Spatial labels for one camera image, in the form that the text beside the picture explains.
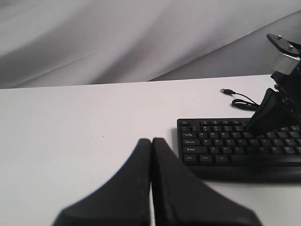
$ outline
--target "white backdrop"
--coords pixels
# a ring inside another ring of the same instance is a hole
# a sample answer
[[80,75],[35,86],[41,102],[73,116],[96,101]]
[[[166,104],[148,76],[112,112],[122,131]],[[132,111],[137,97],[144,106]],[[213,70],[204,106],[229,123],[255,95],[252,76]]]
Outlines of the white backdrop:
[[300,0],[1,0],[0,88],[148,81]]

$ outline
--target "keyboard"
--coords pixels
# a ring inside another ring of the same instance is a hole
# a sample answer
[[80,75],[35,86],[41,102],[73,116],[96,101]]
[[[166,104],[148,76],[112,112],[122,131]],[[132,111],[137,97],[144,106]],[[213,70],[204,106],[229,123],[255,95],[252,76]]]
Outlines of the keyboard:
[[206,180],[301,182],[300,126],[253,137],[248,120],[178,119],[179,159]]

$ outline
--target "gray cloth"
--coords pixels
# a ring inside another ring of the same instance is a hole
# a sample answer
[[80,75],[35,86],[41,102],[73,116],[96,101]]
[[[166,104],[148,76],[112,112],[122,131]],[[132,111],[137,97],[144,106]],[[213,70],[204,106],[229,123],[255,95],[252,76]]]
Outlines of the gray cloth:
[[301,43],[301,11],[159,76],[153,81],[271,74],[273,70],[267,65],[268,60],[264,53],[268,33],[279,34],[287,40]]
[[3,0],[0,88],[149,81],[300,0]]

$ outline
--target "white table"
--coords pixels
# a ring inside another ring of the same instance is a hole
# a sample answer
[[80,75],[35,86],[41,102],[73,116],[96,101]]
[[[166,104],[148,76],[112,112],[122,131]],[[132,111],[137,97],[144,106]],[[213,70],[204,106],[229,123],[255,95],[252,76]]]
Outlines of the white table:
[[[51,225],[104,184],[139,138],[164,137],[177,152],[178,118],[250,117],[219,90],[260,102],[273,84],[263,75],[0,90],[0,225]],[[265,226],[300,225],[301,186],[208,184]]]

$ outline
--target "black cable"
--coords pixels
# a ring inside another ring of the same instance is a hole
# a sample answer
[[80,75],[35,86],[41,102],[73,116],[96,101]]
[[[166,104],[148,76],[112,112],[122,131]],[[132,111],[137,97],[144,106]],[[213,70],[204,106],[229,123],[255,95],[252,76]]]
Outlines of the black cable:
[[259,104],[257,104],[255,101],[253,101],[252,99],[248,98],[247,96],[234,92],[231,89],[221,89],[220,90],[222,93],[226,94],[226,95],[241,95],[245,98],[247,98],[248,100],[250,100],[251,102],[242,100],[242,99],[235,99],[232,101],[232,106],[238,109],[244,109],[244,110],[251,110],[251,111],[256,111],[257,108],[259,107]]

